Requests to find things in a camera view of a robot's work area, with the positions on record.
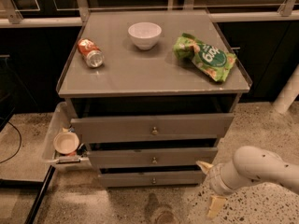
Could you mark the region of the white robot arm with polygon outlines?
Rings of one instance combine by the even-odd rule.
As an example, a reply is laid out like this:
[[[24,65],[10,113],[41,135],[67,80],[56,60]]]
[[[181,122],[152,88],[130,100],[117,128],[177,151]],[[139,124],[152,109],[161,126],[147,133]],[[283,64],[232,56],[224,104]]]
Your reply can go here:
[[[228,195],[244,187],[270,182],[299,194],[299,166],[285,162],[278,154],[265,149],[243,146],[226,163],[213,165],[197,161],[196,164],[215,192],[207,212],[209,219],[220,212]]]

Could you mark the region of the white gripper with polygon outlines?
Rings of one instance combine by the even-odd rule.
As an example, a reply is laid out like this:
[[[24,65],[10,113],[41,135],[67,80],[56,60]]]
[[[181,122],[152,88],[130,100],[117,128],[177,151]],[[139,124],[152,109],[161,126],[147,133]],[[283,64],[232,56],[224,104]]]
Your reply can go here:
[[[218,195],[211,196],[211,203],[207,211],[207,217],[212,219],[217,216],[227,199],[223,196],[228,196],[236,192],[236,187],[231,186],[229,178],[235,173],[235,167],[231,162],[213,164],[205,161],[197,161],[196,164],[202,172],[207,175],[210,188]]]

